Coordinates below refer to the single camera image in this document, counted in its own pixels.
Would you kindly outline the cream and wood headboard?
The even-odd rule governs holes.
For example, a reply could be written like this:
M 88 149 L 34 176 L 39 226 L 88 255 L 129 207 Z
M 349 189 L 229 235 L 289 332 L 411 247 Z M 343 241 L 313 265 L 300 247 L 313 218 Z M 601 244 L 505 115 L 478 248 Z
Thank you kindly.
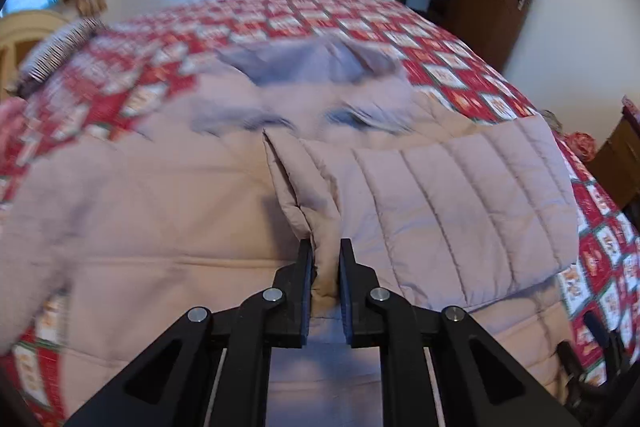
M 27 10 L 1 19 L 1 100 L 17 78 L 17 69 L 30 50 L 48 35 L 66 25 L 68 19 L 51 10 Z

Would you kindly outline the lavender quilted puffer jacket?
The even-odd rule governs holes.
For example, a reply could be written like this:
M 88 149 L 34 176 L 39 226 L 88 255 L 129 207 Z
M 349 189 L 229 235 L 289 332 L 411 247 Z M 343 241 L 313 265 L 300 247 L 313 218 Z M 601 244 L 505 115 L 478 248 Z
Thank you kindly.
M 195 306 L 265 288 L 304 239 L 317 275 L 308 346 L 274 358 L 273 426 L 377 426 L 378 352 L 352 350 L 338 248 L 413 305 L 458 306 L 558 401 L 570 337 L 555 277 L 578 254 L 565 161 L 540 116 L 477 124 L 401 64 L 337 38 L 190 58 L 194 88 L 115 142 L 35 162 L 1 232 L 1 348 L 70 294 L 63 399 L 79 409 Z

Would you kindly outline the red patchwork bear bedspread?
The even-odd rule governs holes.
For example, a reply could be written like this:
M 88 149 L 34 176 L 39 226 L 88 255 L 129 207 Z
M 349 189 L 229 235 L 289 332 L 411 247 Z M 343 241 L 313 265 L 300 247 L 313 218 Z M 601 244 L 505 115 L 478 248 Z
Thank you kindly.
M 1 122 L 3 424 L 638 424 L 638 232 L 404 6 L 79 17 Z

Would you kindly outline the brown wooden cabinet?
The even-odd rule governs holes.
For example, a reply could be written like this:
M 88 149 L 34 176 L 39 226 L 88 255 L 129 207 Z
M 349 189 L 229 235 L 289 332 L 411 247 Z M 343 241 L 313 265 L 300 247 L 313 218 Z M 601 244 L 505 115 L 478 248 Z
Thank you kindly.
M 620 209 L 639 200 L 639 146 L 639 121 L 624 106 L 615 129 L 587 162 L 593 178 Z

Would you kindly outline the striped pillow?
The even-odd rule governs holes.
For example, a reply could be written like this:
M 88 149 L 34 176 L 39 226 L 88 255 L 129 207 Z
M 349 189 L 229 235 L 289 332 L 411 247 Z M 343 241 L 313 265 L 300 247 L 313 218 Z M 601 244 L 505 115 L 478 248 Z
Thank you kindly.
M 14 94 L 29 98 L 40 90 L 52 75 L 104 29 L 97 17 L 73 20 L 36 44 L 21 62 L 14 83 Z

